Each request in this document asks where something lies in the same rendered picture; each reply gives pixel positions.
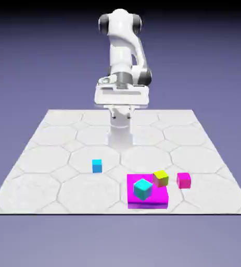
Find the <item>small yellow cube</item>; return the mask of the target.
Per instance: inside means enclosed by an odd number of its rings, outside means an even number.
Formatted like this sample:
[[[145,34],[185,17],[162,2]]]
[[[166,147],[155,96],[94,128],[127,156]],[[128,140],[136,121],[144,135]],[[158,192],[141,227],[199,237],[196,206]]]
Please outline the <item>small yellow cube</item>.
[[[153,183],[157,187],[165,187],[168,185],[169,176],[164,170],[159,170],[153,173]]]

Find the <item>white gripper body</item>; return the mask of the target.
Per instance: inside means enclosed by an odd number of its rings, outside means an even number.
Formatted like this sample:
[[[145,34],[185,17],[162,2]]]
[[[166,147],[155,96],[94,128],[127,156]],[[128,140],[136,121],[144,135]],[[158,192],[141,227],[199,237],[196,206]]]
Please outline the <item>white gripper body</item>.
[[[94,102],[99,106],[147,106],[149,104],[149,87],[129,84],[127,89],[117,89],[114,83],[98,84]]]

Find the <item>small pink cube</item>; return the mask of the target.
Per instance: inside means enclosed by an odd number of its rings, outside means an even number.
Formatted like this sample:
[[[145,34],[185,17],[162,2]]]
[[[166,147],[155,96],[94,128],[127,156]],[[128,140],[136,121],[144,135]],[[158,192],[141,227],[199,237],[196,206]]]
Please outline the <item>small pink cube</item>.
[[[189,173],[177,173],[176,183],[180,189],[190,189],[191,188],[191,176]]]

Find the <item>small cyan cube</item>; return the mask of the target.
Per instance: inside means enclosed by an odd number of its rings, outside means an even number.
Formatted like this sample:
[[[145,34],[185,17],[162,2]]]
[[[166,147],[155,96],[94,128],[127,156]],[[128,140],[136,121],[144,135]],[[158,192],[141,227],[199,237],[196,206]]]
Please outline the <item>small cyan cube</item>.
[[[146,200],[151,196],[153,191],[153,184],[145,179],[140,179],[133,185],[133,193],[140,200]]]

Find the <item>small blue cube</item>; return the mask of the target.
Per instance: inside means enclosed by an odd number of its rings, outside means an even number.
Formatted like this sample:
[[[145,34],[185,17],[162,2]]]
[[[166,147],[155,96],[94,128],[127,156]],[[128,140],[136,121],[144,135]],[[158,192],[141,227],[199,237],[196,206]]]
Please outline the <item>small blue cube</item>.
[[[103,166],[102,166],[102,160],[101,159],[93,159],[92,160],[92,171],[93,171],[93,173],[102,173],[103,172]]]

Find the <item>large magenta box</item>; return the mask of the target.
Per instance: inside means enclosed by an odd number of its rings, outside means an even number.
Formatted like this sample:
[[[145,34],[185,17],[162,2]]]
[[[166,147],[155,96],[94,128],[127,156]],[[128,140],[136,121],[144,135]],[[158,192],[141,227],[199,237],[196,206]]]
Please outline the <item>large magenta box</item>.
[[[140,179],[145,179],[153,184],[153,191],[146,200],[140,200],[133,193],[133,185]],[[153,183],[152,174],[127,174],[126,177],[127,200],[129,209],[166,209],[169,195],[167,187],[157,187]]]

